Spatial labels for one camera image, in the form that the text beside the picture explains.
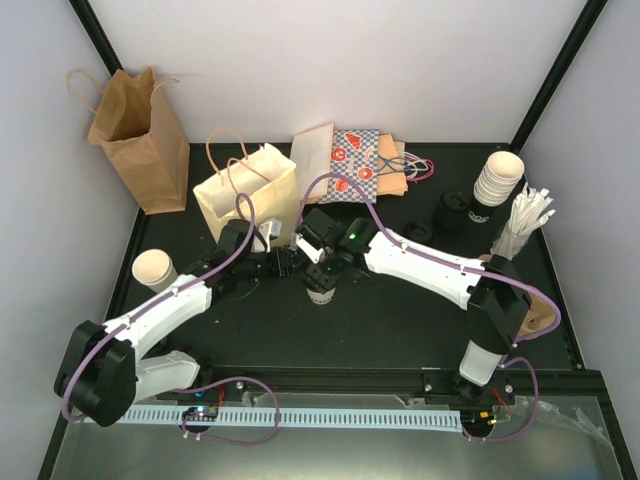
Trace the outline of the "single white paper cup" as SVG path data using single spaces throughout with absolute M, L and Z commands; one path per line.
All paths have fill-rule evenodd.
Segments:
M 311 285 L 306 286 L 307 294 L 311 302 L 315 305 L 326 305 L 330 303 L 334 297 L 335 290 L 336 287 L 325 289 Z

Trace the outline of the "cream paper bag with handles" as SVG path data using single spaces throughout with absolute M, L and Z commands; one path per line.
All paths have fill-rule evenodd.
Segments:
M 255 224 L 268 220 L 281 222 L 281 231 L 273 241 L 275 246 L 291 242 L 301 206 L 301 193 L 296 178 L 296 165 L 278 148 L 265 143 L 248 153 L 239 140 L 240 158 L 231 157 L 224 167 L 215 164 L 210 142 L 222 132 L 235 131 L 218 127 L 205 141 L 205 151 L 214 174 L 193 188 L 205 222 L 215 239 L 231 220 L 249 218 L 255 212 Z

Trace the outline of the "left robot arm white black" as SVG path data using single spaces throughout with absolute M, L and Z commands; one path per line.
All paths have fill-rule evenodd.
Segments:
M 210 255 L 151 299 L 102 324 L 81 323 L 54 381 L 63 416 L 69 421 L 88 417 L 106 427 L 133 404 L 166 392 L 207 397 L 215 376 L 195 355 L 149 353 L 185 322 L 229 297 L 239 283 L 289 275 L 292 254 L 276 244 L 282 236 L 282 223 L 275 218 L 259 227 L 233 220 Z

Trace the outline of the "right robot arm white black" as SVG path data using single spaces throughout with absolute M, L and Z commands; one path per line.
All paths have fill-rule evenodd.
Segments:
M 291 246 L 307 259 L 302 276 L 310 294 L 329 296 L 344 273 L 360 271 L 406 281 L 465 311 L 469 341 L 452 389 L 466 404 L 490 392 L 493 374 L 532 305 L 531 295 L 510 277 L 511 261 L 456 257 L 366 218 L 344 225 L 313 209 L 294 231 Z

